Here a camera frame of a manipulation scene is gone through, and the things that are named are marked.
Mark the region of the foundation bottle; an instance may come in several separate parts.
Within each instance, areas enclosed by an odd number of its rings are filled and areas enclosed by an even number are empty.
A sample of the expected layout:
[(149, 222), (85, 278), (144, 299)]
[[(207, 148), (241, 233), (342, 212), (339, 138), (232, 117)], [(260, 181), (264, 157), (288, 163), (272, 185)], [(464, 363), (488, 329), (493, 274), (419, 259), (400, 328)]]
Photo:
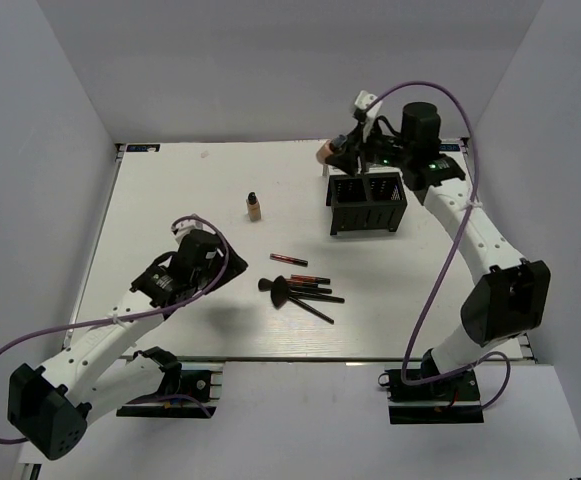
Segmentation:
[(251, 191), (246, 198), (248, 217), (252, 222), (257, 222), (262, 218), (259, 199), (254, 191)]
[(317, 161), (322, 165), (326, 165), (327, 159), (339, 152), (345, 145), (346, 141), (347, 136), (342, 134), (326, 141), (316, 153)]

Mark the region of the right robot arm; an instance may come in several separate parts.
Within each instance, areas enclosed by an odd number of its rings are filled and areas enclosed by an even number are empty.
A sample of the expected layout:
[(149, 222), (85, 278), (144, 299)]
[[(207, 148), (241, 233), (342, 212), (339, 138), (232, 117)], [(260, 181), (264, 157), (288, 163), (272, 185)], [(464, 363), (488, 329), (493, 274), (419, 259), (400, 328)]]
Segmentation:
[(460, 310), (460, 325), (421, 361), (419, 383), (442, 399), (458, 375), (478, 365), (495, 347), (537, 328), (542, 321), (551, 273), (508, 243), (477, 201), (477, 179), (441, 148), (441, 117), (435, 105), (411, 102), (402, 109), (400, 130), (384, 134), (382, 102), (362, 91), (354, 100), (354, 129), (326, 142), (317, 153), (337, 178), (365, 176), (372, 165), (396, 168), (405, 187), (452, 238), (451, 252), (465, 261), (473, 290)]

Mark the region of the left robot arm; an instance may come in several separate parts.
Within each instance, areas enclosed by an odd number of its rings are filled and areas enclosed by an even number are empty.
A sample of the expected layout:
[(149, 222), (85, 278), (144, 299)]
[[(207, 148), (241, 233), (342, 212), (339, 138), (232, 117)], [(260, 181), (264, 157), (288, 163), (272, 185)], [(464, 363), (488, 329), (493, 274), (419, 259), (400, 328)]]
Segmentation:
[(192, 228), (132, 281), (111, 311), (111, 322), (88, 329), (39, 367), (18, 367), (10, 377), (8, 419), (47, 459), (67, 455), (87, 428), (135, 400), (178, 395), (182, 367), (160, 348), (139, 349), (122, 368), (113, 364), (182, 304), (210, 293), (248, 268), (216, 233)]

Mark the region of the black round makeup brush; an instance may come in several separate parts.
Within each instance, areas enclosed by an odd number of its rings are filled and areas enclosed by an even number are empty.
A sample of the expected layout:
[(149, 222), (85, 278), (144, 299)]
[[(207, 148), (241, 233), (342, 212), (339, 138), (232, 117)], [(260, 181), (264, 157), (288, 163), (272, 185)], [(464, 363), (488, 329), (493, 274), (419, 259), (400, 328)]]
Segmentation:
[[(257, 283), (258, 289), (260, 291), (271, 291), (274, 285), (275, 283), (272, 280), (266, 278), (261, 278)], [(287, 282), (287, 286), (291, 291), (299, 293), (313, 293), (323, 295), (331, 295), (333, 293), (330, 288), (321, 288), (318, 285)]]

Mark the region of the black fan makeup brush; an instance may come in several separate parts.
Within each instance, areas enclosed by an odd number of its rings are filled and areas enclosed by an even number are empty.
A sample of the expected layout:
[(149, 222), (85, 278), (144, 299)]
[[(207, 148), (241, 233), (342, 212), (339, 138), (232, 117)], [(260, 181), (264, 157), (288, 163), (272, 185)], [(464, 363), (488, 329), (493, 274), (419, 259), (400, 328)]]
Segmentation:
[(288, 288), (287, 280), (284, 277), (278, 276), (273, 282), (275, 283), (275, 285), (270, 291), (270, 296), (272, 304), (276, 309), (280, 309), (286, 303), (290, 302), (330, 325), (335, 324), (335, 321), (331, 317), (319, 311), (315, 307), (312, 307), (309, 304), (307, 304), (306, 303), (307, 300), (289, 298), (290, 293), (294, 291), (291, 291)]

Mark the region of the red black lip gloss tube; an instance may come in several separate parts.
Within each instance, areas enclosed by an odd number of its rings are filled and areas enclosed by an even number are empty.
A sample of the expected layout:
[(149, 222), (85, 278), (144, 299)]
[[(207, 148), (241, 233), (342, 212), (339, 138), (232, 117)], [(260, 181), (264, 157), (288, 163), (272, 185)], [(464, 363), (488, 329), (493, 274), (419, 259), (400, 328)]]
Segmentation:
[(298, 266), (303, 266), (303, 267), (307, 267), (309, 264), (309, 262), (305, 259), (299, 259), (299, 258), (290, 257), (290, 256), (286, 256), (286, 255), (281, 255), (281, 254), (275, 254), (275, 253), (271, 253), (269, 255), (269, 258), (273, 261), (278, 261), (278, 262), (282, 262), (282, 263), (298, 265)]

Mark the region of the black metal organizer rack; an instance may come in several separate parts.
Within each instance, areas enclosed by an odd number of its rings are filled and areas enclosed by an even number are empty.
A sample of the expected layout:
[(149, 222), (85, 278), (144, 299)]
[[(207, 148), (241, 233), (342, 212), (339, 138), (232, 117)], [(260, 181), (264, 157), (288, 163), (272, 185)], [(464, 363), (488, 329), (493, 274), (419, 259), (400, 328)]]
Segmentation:
[(330, 176), (326, 194), (332, 212), (330, 235), (375, 230), (395, 233), (407, 204), (397, 172)]

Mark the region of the white table board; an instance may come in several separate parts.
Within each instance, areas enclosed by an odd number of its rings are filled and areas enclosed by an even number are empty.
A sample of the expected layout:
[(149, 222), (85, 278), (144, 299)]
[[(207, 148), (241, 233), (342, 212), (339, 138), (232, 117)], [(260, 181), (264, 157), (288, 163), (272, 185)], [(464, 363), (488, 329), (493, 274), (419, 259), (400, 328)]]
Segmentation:
[[(230, 359), (387, 359), (439, 344), (459, 324), (472, 288), (455, 259), (418, 332), (414, 324), (450, 249), (444, 228), (415, 198), (395, 233), (330, 235), (327, 180), (317, 162), (319, 141), (164, 144), (128, 152), (111, 201), (78, 311), (104, 317), (159, 254), (172, 250), (172, 223), (198, 215), (217, 226), (248, 263), (228, 285), (178, 310), (140, 343), (183, 357)], [(254, 191), (262, 218), (248, 217)], [(273, 261), (271, 253), (309, 262)], [(344, 304), (307, 300), (334, 325), (288, 302), (276, 309), (261, 278), (327, 277)]]

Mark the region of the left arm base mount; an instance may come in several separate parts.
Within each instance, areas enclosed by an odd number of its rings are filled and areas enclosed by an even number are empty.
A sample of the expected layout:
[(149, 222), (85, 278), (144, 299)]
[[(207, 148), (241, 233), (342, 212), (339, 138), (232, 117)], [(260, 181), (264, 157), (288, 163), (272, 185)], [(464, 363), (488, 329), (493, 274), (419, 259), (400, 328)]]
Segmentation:
[(185, 362), (179, 382), (151, 403), (126, 404), (116, 411), (120, 418), (210, 419), (218, 406), (224, 365)]

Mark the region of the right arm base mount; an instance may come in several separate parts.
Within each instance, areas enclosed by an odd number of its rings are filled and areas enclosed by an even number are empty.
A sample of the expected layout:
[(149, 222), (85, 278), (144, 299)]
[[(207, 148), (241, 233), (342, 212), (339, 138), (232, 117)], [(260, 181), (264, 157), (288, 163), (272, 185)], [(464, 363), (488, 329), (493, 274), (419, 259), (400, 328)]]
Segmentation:
[(385, 370), (378, 385), (387, 392), (391, 425), (460, 425), (484, 422), (473, 371), (454, 379), (408, 386), (399, 369)]

